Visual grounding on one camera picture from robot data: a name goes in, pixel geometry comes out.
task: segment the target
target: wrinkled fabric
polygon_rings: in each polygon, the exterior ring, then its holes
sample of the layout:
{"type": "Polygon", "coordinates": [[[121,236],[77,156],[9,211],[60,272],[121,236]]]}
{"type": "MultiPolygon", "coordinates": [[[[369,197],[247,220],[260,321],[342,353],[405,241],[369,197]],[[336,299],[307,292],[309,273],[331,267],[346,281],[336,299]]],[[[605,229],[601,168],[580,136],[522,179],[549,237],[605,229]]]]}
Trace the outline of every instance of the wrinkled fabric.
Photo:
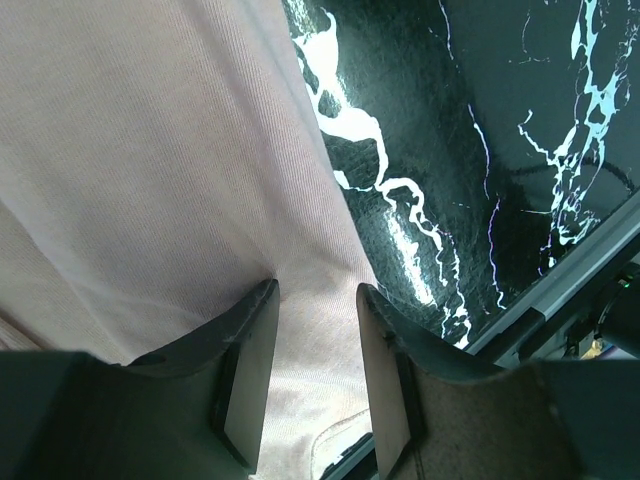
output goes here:
{"type": "Polygon", "coordinates": [[[258,475],[318,478],[375,279],[278,0],[3,1],[0,62],[0,348],[126,363],[275,277],[258,475]]]}

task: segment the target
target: glossy black surface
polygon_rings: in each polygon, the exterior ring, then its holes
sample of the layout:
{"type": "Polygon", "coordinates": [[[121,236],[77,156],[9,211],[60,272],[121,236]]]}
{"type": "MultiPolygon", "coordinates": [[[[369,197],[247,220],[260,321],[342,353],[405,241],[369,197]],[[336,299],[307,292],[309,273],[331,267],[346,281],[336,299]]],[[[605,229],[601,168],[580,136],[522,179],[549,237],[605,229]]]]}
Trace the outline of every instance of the glossy black surface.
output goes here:
{"type": "Polygon", "coordinates": [[[640,0],[284,6],[381,291],[459,347],[640,181],[640,0]]]}

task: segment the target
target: light pink cloth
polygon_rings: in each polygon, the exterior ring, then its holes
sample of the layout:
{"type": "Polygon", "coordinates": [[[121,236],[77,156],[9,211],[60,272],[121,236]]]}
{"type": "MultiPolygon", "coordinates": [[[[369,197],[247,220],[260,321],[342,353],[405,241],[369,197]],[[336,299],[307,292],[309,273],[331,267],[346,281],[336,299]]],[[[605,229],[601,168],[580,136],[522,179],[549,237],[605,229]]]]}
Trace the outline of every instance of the light pink cloth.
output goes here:
{"type": "Polygon", "coordinates": [[[3,1],[0,65],[0,345],[128,362],[276,277],[259,475],[317,478],[375,280],[279,1],[3,1]]]}

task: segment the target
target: beige fabric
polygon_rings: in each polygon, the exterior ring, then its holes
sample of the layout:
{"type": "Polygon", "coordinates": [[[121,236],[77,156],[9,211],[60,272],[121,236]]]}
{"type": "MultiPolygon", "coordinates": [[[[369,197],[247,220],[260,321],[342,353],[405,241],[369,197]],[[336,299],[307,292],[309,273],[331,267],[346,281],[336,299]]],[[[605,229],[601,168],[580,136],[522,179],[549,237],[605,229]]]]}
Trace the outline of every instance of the beige fabric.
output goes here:
{"type": "Polygon", "coordinates": [[[127,362],[275,276],[259,473],[317,476],[374,278],[279,1],[3,0],[0,64],[0,346],[127,362]]]}

